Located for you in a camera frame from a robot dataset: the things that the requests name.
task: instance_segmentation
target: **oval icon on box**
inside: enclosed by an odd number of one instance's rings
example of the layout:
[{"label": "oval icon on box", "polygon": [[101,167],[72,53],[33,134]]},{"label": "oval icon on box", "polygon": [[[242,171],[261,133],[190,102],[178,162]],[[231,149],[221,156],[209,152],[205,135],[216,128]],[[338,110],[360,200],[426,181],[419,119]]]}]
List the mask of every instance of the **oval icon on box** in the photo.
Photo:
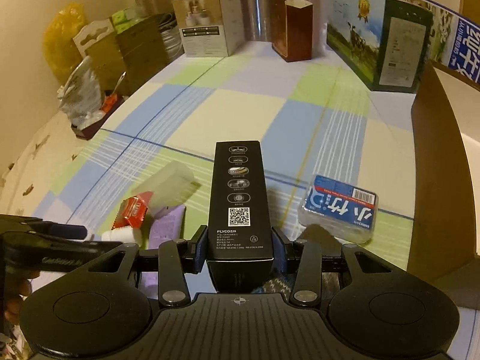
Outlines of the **oval icon on box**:
[{"label": "oval icon on box", "polygon": [[230,188],[247,188],[250,185],[250,181],[244,178],[234,179],[229,181]]},{"label": "oval icon on box", "polygon": [[245,146],[232,146],[229,150],[234,154],[242,154],[247,152],[247,148]]},{"label": "oval icon on box", "polygon": [[232,164],[244,164],[248,161],[248,158],[244,155],[233,155],[229,158],[229,162]]},{"label": "oval icon on box", "polygon": [[248,173],[248,168],[245,166],[234,166],[229,169],[229,174],[231,175],[246,175]]},{"label": "oval icon on box", "polygon": [[250,200],[248,193],[230,193],[227,197],[230,203],[246,203]]}]

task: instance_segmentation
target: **cow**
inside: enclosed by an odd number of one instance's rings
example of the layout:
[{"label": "cow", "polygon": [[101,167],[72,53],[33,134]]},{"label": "cow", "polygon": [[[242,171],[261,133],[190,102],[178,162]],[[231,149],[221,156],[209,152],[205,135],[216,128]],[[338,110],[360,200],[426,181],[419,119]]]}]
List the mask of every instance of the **cow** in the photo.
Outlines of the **cow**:
[{"label": "cow", "polygon": [[352,45],[350,58],[353,58],[353,55],[356,54],[358,59],[360,59],[365,50],[365,39],[358,35],[355,31],[355,26],[349,23],[350,28],[350,43]]}]

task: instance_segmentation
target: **purple package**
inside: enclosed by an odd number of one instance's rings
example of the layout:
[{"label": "purple package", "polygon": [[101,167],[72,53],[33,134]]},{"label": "purple package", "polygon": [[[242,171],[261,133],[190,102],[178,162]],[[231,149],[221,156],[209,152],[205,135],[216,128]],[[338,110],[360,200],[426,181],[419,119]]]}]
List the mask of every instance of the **purple package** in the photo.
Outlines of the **purple package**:
[{"label": "purple package", "polygon": [[[179,238],[182,229],[185,206],[166,207],[155,217],[150,236],[148,237],[148,249],[157,249],[160,244],[171,239]],[[151,299],[158,299],[158,273],[144,272],[140,290]]]}]

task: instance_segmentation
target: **brown cardboard box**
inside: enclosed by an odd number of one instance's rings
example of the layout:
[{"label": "brown cardboard box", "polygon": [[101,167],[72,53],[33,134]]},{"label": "brown cardboard box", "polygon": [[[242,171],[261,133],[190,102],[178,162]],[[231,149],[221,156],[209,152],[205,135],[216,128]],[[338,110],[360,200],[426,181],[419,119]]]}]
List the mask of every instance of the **brown cardboard box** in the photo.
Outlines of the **brown cardboard box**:
[{"label": "brown cardboard box", "polygon": [[186,56],[231,56],[245,43],[240,0],[173,0]]},{"label": "brown cardboard box", "polygon": [[412,106],[417,168],[407,271],[480,309],[480,85],[427,63]]},{"label": "brown cardboard box", "polygon": [[119,89],[131,95],[168,64],[158,25],[153,16],[120,34],[111,33],[86,50],[103,90],[113,90],[127,72]]},{"label": "brown cardboard box", "polygon": [[311,59],[314,6],[306,0],[270,0],[272,48],[287,62]]}]

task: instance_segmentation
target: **qr code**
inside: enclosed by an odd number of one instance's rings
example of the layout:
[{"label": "qr code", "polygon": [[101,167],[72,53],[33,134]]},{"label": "qr code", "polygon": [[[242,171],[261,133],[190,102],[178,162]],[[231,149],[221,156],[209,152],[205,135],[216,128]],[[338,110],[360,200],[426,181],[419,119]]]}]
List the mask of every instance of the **qr code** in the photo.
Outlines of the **qr code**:
[{"label": "qr code", "polygon": [[250,207],[229,208],[229,226],[250,226]]}]

